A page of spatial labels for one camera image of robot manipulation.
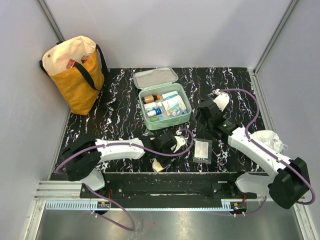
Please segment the clear bag yellow items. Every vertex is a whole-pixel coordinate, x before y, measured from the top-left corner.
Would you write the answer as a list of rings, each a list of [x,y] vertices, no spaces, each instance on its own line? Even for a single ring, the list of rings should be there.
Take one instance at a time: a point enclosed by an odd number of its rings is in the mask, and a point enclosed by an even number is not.
[[[162,172],[164,169],[171,166],[171,160],[165,160],[163,163],[159,162],[156,158],[153,158],[152,160],[152,169],[156,173]]]

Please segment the brown bottle orange cap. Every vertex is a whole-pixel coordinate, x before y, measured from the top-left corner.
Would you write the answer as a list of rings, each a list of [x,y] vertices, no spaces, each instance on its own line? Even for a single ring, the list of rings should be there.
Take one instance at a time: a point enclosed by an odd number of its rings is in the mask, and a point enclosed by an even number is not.
[[[151,95],[143,97],[142,102],[144,104],[149,104],[149,103],[153,103],[153,102],[160,100],[160,99],[161,99],[161,96],[159,94],[151,94]]]

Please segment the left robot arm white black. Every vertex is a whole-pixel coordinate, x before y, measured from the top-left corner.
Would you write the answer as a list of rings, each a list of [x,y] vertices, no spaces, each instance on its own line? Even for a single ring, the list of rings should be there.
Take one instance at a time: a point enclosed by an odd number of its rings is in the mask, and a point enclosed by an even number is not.
[[[153,171],[161,172],[172,164],[173,154],[186,144],[183,136],[171,132],[129,140],[80,138],[62,151],[62,163],[57,171],[63,170],[68,181],[80,181],[88,185],[96,197],[103,198],[109,189],[102,173],[96,169],[99,163],[119,159],[150,159]]]

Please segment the white gauze pad packet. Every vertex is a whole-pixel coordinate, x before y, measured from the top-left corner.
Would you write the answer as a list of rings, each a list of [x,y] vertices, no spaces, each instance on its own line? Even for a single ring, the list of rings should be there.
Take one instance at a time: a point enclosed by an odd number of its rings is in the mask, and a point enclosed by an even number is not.
[[[187,109],[182,100],[173,98],[163,101],[162,105],[167,115],[171,115],[172,111],[176,108],[180,108],[182,111]]]

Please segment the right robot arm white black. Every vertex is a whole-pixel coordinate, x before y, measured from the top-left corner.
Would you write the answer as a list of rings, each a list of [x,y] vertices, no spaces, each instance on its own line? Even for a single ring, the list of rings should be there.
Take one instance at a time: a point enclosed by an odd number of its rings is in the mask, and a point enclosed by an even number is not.
[[[260,166],[266,175],[241,173],[227,186],[228,194],[239,198],[244,193],[271,197],[280,207],[290,209],[311,190],[307,163],[297,157],[291,159],[262,143],[245,127],[225,117],[230,97],[219,93],[212,100],[203,100],[197,107],[196,119],[208,134],[240,151]]]

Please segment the white pill bottle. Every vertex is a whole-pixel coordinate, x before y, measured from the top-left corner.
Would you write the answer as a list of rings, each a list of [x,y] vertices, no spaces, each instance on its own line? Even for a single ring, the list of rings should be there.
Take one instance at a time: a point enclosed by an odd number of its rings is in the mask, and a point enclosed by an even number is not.
[[[144,104],[143,106],[146,112],[150,112],[155,109],[161,108],[162,102],[151,102],[151,103]]]

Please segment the small green box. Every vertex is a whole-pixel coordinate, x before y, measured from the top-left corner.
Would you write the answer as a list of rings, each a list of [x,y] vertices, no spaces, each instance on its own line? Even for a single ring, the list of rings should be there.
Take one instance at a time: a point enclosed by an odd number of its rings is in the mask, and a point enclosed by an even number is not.
[[[156,122],[156,121],[158,121],[158,118],[157,118],[157,117],[152,117],[152,118],[150,119],[150,121],[151,121],[151,122]]]

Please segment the mint green medicine case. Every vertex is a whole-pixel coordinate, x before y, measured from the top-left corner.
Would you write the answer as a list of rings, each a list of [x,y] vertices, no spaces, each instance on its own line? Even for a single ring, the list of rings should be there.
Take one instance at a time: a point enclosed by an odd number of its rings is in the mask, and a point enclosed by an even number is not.
[[[137,89],[140,90],[138,94],[138,100],[141,107],[142,117],[144,120],[144,124],[146,128],[150,131],[160,130],[172,126],[177,126],[180,124],[187,123],[190,120],[192,107],[189,101],[189,98],[186,95],[186,92],[182,85],[177,83],[178,75],[176,72],[170,67],[161,67],[155,68],[146,71],[140,71],[133,74],[133,81]],[[148,117],[147,112],[144,108],[144,103],[142,98],[149,95],[160,95],[160,100],[156,100],[155,102],[163,102],[164,94],[168,94],[170,92],[177,91],[178,94],[184,100],[184,103],[187,107],[187,114],[180,115],[175,117],[169,117],[165,113],[164,107],[162,105],[162,114],[156,115],[153,117]],[[163,120],[151,122],[151,118],[159,116],[164,117]]]

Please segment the teal plaster packet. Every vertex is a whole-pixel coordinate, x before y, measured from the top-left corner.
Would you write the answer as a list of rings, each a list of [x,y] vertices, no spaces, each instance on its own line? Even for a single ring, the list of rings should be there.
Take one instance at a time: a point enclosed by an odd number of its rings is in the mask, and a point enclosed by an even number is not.
[[[173,106],[168,107],[166,112],[171,117],[177,117],[186,113],[184,110],[182,110],[182,107],[179,103],[176,103]]]

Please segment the blue mask packet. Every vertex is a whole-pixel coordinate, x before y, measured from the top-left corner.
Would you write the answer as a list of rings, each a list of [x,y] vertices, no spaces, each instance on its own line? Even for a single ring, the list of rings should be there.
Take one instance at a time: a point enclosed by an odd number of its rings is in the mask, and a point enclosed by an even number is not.
[[[163,94],[162,96],[164,97],[163,101],[166,101],[166,100],[169,100],[169,99],[182,100],[183,103],[185,104],[183,98],[178,94],[177,91],[172,91],[172,92]]]

